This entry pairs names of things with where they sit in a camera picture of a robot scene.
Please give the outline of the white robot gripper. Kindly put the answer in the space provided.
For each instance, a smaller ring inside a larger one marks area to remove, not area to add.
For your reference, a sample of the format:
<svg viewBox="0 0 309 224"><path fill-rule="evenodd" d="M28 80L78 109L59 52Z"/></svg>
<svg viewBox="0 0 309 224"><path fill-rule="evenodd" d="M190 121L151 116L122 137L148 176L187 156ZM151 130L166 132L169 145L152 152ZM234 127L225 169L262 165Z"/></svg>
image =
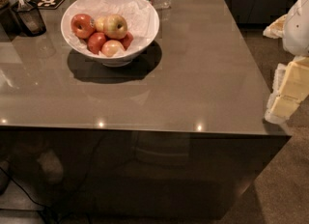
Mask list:
<svg viewBox="0 0 309 224"><path fill-rule="evenodd" d="M288 64L275 70L272 93L267 102L265 119L272 124L288 121L309 96L309 0L297 0L287 15L281 15L263 32L265 37L280 39L293 54Z"/></svg>

